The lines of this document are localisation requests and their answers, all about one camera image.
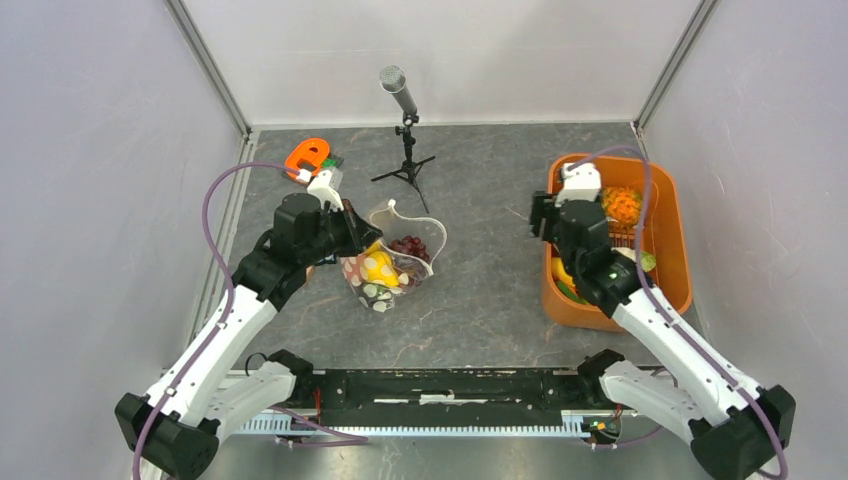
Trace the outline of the yellow lemon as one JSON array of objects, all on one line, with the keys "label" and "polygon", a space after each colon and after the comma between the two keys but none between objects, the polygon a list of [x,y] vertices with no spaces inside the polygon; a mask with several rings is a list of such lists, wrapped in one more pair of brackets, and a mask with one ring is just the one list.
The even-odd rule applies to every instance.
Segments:
[{"label": "yellow lemon", "polygon": [[394,269],[391,256],[378,242],[372,244],[364,253],[362,267],[368,283],[384,285],[390,288],[400,285],[399,274]]}]

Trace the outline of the clear dotted zip top bag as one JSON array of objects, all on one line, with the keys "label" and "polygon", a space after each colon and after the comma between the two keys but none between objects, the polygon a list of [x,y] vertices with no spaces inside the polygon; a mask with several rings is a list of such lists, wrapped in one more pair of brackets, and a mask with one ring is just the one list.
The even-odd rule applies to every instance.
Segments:
[{"label": "clear dotted zip top bag", "polygon": [[340,259],[342,275],[367,309],[384,313],[434,275],[434,261],[447,241],[443,223],[400,214],[396,201],[372,208],[366,220],[383,236],[361,254]]}]

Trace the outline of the purple grape bunch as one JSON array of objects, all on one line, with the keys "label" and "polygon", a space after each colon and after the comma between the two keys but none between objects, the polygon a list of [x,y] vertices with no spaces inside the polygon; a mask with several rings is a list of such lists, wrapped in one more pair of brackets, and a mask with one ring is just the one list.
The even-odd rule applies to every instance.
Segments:
[{"label": "purple grape bunch", "polygon": [[389,248],[400,254],[410,255],[425,263],[429,263],[431,257],[427,246],[420,237],[407,235],[401,239],[392,240]]}]

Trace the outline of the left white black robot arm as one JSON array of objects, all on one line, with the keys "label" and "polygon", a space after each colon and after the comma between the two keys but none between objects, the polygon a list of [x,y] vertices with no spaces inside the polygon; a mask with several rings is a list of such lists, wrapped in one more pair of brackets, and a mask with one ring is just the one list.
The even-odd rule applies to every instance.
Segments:
[{"label": "left white black robot arm", "polygon": [[147,461],[173,479],[197,479],[220,444],[262,410],[282,401],[306,405],[313,379],[279,361],[224,392],[218,388],[253,337],[305,284],[309,268],[333,256],[355,257],[382,235],[348,200],[287,195],[188,349],[146,393],[118,401],[115,416],[133,467]]}]

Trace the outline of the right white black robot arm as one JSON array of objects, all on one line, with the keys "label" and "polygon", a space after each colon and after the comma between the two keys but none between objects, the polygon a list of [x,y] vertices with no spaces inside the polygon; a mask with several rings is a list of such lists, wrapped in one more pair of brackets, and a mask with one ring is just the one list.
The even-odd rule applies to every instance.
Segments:
[{"label": "right white black robot arm", "polygon": [[635,409],[686,443],[713,479],[788,477],[792,395],[780,385],[762,387],[693,330],[640,261],[612,248],[599,202],[537,191],[529,224],[532,236],[556,248],[578,296],[637,338],[677,381],[660,381],[604,351],[577,382],[585,405]]}]

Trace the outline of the orange plastic food bin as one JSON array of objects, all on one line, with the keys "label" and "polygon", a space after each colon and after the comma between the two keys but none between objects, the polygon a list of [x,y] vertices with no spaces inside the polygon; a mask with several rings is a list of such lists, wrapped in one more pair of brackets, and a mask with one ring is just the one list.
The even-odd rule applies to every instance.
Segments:
[{"label": "orange plastic food bin", "polygon": [[[642,161],[606,155],[595,159],[594,165],[601,175],[603,188],[632,187],[644,192]],[[663,291],[670,305],[683,315],[690,310],[692,290],[676,185],[662,167],[652,165],[650,169],[652,185],[642,231],[642,250],[656,257],[657,266],[647,274]],[[598,308],[588,303],[576,304],[559,291],[557,280],[551,273],[551,258],[554,256],[558,257],[556,249],[546,244],[541,303],[548,318],[563,326],[621,333],[623,329]]]}]

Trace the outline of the yellow mango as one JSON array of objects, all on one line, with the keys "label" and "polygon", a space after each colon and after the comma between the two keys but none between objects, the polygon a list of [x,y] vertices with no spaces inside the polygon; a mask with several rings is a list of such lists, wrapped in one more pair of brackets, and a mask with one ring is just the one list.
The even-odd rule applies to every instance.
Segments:
[{"label": "yellow mango", "polygon": [[552,257],[551,258],[551,273],[552,277],[566,285],[568,288],[573,289],[575,284],[572,277],[565,271],[564,264],[560,257]]}]

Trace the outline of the small yellow pineapple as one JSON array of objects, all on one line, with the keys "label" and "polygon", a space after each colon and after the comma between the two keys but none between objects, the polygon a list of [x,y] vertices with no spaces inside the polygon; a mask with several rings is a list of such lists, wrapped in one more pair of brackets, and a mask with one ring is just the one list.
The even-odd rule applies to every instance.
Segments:
[{"label": "small yellow pineapple", "polygon": [[605,187],[601,191],[605,215],[623,228],[635,227],[643,207],[642,194],[632,187]]}]

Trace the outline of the green cucumber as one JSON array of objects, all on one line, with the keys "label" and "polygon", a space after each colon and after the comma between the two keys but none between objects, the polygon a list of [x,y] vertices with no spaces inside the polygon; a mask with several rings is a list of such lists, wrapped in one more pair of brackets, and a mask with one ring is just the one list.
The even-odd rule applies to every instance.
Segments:
[{"label": "green cucumber", "polygon": [[583,298],[581,298],[581,297],[580,297],[580,296],[576,293],[576,291],[572,288],[572,286],[571,286],[571,285],[566,284],[566,283],[564,283],[564,282],[562,282],[562,281],[557,280],[557,281],[556,281],[556,286],[557,286],[557,288],[559,289],[559,291],[560,291],[560,292],[561,292],[561,293],[562,293],[562,294],[563,294],[566,298],[568,298],[570,301],[572,301],[572,302],[574,302],[574,303],[576,303],[576,304],[583,304],[583,305],[585,305],[585,304],[586,304],[586,301],[585,301]]}]

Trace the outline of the pale green cabbage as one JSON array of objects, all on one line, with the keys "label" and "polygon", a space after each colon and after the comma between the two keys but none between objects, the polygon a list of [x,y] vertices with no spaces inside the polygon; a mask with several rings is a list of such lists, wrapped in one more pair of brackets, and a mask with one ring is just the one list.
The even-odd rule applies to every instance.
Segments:
[{"label": "pale green cabbage", "polygon": [[633,248],[630,248],[630,247],[615,247],[614,250],[619,252],[620,254],[624,255],[625,257],[629,258],[630,260],[632,260],[634,262],[639,261],[642,269],[645,272],[651,272],[657,266],[656,257],[653,254],[651,254],[647,251],[642,251],[640,253],[640,256],[637,256],[636,251]]}]

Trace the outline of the silver microphone on tripod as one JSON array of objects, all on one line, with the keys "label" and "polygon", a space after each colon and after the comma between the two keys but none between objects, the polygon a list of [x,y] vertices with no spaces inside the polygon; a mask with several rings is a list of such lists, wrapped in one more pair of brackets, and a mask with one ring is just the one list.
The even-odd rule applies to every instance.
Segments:
[{"label": "silver microphone on tripod", "polygon": [[406,74],[399,66],[387,65],[380,71],[379,81],[381,88],[394,98],[402,110],[401,124],[394,127],[394,133],[402,138],[404,160],[398,169],[373,177],[371,182],[378,182],[389,177],[405,182],[417,192],[425,212],[429,213],[427,200],[417,177],[423,166],[434,161],[436,157],[430,156],[418,161],[413,159],[413,147],[417,140],[412,135],[412,128],[419,122],[420,117],[418,107],[407,86]]}]

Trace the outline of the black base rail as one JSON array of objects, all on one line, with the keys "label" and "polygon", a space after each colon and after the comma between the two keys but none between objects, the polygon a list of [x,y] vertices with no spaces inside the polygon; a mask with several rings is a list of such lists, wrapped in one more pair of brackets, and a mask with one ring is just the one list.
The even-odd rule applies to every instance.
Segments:
[{"label": "black base rail", "polygon": [[325,369],[287,350],[296,377],[283,406],[327,427],[542,427],[564,411],[618,412],[575,368]]}]

